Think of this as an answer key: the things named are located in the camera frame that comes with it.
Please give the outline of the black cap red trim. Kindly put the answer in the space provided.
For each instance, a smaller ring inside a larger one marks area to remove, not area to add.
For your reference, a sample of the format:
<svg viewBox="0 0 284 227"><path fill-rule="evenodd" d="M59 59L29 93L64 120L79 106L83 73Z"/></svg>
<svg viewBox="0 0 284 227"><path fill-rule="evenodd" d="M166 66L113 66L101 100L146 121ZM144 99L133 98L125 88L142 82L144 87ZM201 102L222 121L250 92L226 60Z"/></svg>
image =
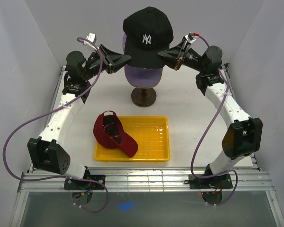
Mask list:
<svg viewBox="0 0 284 227"><path fill-rule="evenodd" d="M160 69L165 63L158 53L169 49L174 39L167 15L155 7L141 9L123 21L126 35L124 54L131 60L128 65L136 68Z"/></svg>

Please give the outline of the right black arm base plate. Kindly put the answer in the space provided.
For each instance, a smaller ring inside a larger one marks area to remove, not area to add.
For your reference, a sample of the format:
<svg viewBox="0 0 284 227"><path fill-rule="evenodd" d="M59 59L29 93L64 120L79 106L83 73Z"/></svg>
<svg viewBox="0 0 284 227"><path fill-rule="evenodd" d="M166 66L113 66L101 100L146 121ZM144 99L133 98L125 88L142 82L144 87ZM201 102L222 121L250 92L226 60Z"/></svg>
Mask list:
<svg viewBox="0 0 284 227"><path fill-rule="evenodd" d="M224 189L233 188L230 174L206 179L200 179L193 175L189 175L188 179L184 181L184 184L188 184L190 189L215 189L217 187L223 187Z"/></svg>

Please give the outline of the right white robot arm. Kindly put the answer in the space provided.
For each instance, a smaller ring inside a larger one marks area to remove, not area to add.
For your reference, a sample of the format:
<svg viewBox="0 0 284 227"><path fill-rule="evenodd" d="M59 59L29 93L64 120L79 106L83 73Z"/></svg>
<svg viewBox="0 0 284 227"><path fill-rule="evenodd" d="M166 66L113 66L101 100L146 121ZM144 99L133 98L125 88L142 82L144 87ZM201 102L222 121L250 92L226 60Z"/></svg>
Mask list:
<svg viewBox="0 0 284 227"><path fill-rule="evenodd" d="M195 78L197 88L217 109L209 125L212 126L220 115L228 128L217 158L207 165L202 175L192 173L188 179L190 184L215 188L227 180L229 172L239 161L259 150L263 123L246 113L233 98L229 83L220 70L221 48L209 45L199 55L192 48L196 37L196 34L188 34L178 45L158 52L158 56L173 70L187 66L199 72Z"/></svg>

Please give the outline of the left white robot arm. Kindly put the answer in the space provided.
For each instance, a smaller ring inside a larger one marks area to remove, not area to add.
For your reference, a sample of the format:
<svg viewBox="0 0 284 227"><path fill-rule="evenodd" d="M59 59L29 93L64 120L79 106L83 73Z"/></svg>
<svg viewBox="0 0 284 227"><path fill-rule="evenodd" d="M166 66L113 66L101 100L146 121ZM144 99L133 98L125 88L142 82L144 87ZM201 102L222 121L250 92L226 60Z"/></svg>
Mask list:
<svg viewBox="0 0 284 227"><path fill-rule="evenodd" d="M58 111L52 114L38 138L31 138L27 143L34 168L74 178L81 189L90 186L87 167L73 162L62 146L73 120L89 96L89 80L103 71L108 74L119 71L130 59L129 55L111 51L102 44L88 59L80 51L67 55Z"/></svg>

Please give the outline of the purple LA cap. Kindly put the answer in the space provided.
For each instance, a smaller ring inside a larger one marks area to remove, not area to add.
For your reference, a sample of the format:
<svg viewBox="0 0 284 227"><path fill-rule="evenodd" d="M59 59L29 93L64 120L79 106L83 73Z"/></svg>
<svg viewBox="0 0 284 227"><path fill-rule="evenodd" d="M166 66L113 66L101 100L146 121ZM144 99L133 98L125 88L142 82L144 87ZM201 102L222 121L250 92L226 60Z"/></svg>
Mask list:
<svg viewBox="0 0 284 227"><path fill-rule="evenodd" d="M148 69L125 65L124 73L130 85L141 88L152 88L160 82L163 68Z"/></svg>

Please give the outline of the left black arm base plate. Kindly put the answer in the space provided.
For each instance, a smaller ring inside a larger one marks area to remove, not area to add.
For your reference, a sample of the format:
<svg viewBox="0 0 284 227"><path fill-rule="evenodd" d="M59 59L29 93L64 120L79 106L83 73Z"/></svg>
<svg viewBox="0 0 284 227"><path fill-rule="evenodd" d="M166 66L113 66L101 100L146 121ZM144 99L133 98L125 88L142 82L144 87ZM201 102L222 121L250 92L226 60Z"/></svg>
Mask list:
<svg viewBox="0 0 284 227"><path fill-rule="evenodd" d="M88 179L105 185L106 176L90 175ZM103 190L104 189L103 186L95 182L90 182L90 181L85 182L85 181L78 181L78 180L73 180L71 178L67 178L64 182L63 188L65 190Z"/></svg>

